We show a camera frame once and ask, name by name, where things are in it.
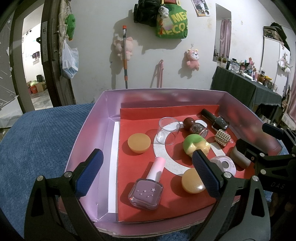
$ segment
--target pink curtain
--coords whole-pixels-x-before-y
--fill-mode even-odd
[[[293,119],[293,121],[296,123],[296,71],[295,71],[294,79],[292,82],[290,101],[289,101],[287,113]]]
[[[231,21],[229,19],[223,19],[220,31],[220,56],[222,56],[222,54],[224,54],[224,57],[229,56],[230,41]]]

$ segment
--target metal screw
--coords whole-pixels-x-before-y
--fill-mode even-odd
[[[259,181],[259,177],[257,177],[257,176],[252,176],[252,179],[253,179],[255,182]]]
[[[224,176],[227,177],[227,178],[231,178],[231,173],[230,172],[225,172]]]
[[[40,182],[40,181],[42,181],[42,180],[43,180],[43,176],[40,175],[40,176],[37,177],[37,181]]]
[[[72,172],[65,172],[64,177],[71,177],[72,176]]]

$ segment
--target black nail polish bottle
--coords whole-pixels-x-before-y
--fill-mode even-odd
[[[221,117],[221,116],[216,117],[206,109],[203,109],[201,111],[201,114],[204,117],[206,117],[210,122],[212,122],[212,128],[215,131],[218,131],[218,130],[225,131],[229,126],[229,122],[226,121],[223,117]]]

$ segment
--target white wardrobe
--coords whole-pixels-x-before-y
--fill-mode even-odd
[[[278,87],[276,92],[281,96],[284,94],[288,73],[280,68],[277,61],[284,53],[287,54],[286,60],[290,63],[290,51],[286,47],[283,49],[280,41],[264,37],[261,69],[265,71],[265,75],[272,78],[272,82]]]

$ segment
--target mirror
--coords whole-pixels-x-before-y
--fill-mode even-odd
[[[213,61],[229,58],[231,42],[231,12],[216,4],[216,38]]]

